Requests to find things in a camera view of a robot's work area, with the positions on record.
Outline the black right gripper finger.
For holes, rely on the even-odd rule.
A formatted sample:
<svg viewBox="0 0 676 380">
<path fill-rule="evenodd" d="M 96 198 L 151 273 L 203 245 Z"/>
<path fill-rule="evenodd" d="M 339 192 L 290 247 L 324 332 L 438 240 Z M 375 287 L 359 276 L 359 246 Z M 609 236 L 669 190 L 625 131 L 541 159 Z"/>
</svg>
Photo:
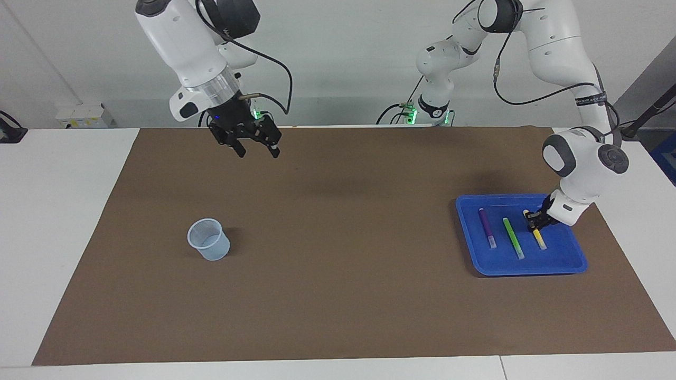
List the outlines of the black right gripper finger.
<svg viewBox="0 0 676 380">
<path fill-rule="evenodd" d="M 230 147 L 239 158 L 244 158 L 246 155 L 246 149 L 243 144 L 239 141 L 239 138 L 235 135 L 233 131 L 226 131 L 220 127 L 210 127 L 210 132 L 213 134 L 213 137 L 217 140 L 219 145 L 226 145 Z"/>
<path fill-rule="evenodd" d="M 273 158 L 278 158 L 280 149 L 278 144 L 281 140 L 282 133 L 275 124 L 271 115 L 262 115 L 254 122 L 255 132 L 253 139 L 259 144 L 266 146 Z"/>
</svg>

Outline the yellow pen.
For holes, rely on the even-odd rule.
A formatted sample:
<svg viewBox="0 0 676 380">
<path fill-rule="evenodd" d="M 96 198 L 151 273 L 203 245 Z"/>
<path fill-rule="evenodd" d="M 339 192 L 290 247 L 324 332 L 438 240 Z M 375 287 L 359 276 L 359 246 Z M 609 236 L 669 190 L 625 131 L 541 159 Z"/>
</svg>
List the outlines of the yellow pen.
<svg viewBox="0 0 676 380">
<path fill-rule="evenodd" d="M 530 218 L 531 212 L 529 210 L 523 210 L 522 214 L 526 219 L 528 229 L 531 232 L 531 235 L 533 235 L 534 239 L 538 243 L 539 248 L 541 250 L 547 250 L 548 247 L 543 239 L 543 236 L 541 235 L 541 232 L 534 226 L 534 222 Z"/>
</svg>

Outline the green pen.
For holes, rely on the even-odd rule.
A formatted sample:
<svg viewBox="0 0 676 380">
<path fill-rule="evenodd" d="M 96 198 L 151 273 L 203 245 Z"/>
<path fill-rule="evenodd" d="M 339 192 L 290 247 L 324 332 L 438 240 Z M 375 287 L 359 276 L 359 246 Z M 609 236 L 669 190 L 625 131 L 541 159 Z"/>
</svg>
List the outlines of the green pen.
<svg viewBox="0 0 676 380">
<path fill-rule="evenodd" d="M 516 231 L 514 230 L 510 220 L 508 218 L 502 218 L 502 222 L 504 224 L 505 230 L 507 231 L 507 234 L 510 239 L 510 243 L 512 243 L 512 247 L 514 248 L 518 259 L 523 260 L 525 258 L 524 251 L 522 250 L 521 243 L 517 238 Z"/>
</svg>

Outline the purple pen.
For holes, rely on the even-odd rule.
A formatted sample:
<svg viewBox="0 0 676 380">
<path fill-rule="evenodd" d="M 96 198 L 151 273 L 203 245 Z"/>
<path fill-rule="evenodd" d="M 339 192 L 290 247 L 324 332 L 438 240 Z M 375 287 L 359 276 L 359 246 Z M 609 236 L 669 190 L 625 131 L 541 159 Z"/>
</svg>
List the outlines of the purple pen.
<svg viewBox="0 0 676 380">
<path fill-rule="evenodd" d="M 483 227 L 483 231 L 487 238 L 487 242 L 489 243 L 490 249 L 496 249 L 497 243 L 486 209 L 482 207 L 478 209 L 478 216 L 480 217 L 481 226 Z"/>
</svg>

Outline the blue plastic tray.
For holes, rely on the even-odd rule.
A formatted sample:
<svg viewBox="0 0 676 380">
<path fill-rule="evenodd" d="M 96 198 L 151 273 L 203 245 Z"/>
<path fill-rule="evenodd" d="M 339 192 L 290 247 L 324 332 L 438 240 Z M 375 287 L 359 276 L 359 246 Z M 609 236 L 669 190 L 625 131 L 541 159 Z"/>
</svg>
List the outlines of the blue plastic tray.
<svg viewBox="0 0 676 380">
<path fill-rule="evenodd" d="M 547 250 L 541 250 L 527 227 L 522 211 L 536 211 L 543 193 L 511 193 L 461 195 L 455 201 L 471 262 L 482 275 L 489 277 L 523 275 L 558 275 L 584 272 L 587 260 L 569 226 L 557 224 L 543 229 L 541 235 Z M 497 243 L 490 249 L 478 216 L 478 209 L 487 211 Z M 525 258 L 519 260 L 502 218 L 508 218 L 521 243 Z"/>
</svg>

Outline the translucent plastic cup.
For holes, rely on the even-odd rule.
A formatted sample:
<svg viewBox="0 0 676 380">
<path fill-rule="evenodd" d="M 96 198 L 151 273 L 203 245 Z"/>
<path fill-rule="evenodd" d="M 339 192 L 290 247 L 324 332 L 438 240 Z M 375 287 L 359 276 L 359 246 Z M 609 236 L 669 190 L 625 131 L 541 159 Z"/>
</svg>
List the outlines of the translucent plastic cup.
<svg viewBox="0 0 676 380">
<path fill-rule="evenodd" d="M 230 240 L 220 222 L 203 218 L 194 222 L 187 232 L 187 242 L 207 261 L 218 261 L 229 253 Z"/>
</svg>

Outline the black stand pole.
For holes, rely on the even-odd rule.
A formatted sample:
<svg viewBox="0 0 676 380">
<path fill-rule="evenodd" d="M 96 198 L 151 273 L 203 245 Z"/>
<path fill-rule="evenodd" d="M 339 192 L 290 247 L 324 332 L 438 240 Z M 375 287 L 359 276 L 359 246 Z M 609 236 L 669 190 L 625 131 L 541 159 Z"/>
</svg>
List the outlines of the black stand pole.
<svg viewBox="0 0 676 380">
<path fill-rule="evenodd" d="M 620 133 L 623 140 L 633 140 L 640 128 L 654 118 L 654 116 L 661 115 L 664 111 L 669 110 L 676 105 L 676 83 L 662 94 L 657 101 L 655 101 L 646 111 L 644 111 L 635 120 L 624 122 L 621 124 Z"/>
</svg>

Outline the blue crate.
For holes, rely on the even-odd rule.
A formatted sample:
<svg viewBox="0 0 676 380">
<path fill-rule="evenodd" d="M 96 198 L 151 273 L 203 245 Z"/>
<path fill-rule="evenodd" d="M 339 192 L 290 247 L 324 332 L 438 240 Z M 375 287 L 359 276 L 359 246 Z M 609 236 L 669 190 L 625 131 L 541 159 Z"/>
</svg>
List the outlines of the blue crate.
<svg viewBox="0 0 676 380">
<path fill-rule="evenodd" d="M 676 131 L 672 131 L 649 152 L 653 161 L 676 187 Z"/>
</svg>

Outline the white box with yellow labels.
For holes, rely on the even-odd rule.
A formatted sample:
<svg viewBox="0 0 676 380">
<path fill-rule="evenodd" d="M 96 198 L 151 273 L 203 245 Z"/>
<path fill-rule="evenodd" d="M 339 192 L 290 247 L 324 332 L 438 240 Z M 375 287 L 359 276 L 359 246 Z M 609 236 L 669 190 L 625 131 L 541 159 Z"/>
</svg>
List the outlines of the white box with yellow labels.
<svg viewBox="0 0 676 380">
<path fill-rule="evenodd" d="M 61 108 L 55 119 L 63 128 L 115 128 L 116 121 L 102 103 Z"/>
</svg>

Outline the brown table mat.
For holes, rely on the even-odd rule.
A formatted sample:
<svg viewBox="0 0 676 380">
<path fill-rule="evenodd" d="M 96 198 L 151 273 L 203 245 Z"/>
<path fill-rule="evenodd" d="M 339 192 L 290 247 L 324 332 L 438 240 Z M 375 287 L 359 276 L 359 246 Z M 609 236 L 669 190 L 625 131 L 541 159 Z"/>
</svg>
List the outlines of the brown table mat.
<svg viewBox="0 0 676 380">
<path fill-rule="evenodd" d="M 582 274 L 484 277 L 455 207 L 547 193 L 550 130 L 288 128 L 273 159 L 138 133 L 34 365 L 676 350 L 598 209 Z M 215 219 L 230 251 L 187 242 Z"/>
</svg>

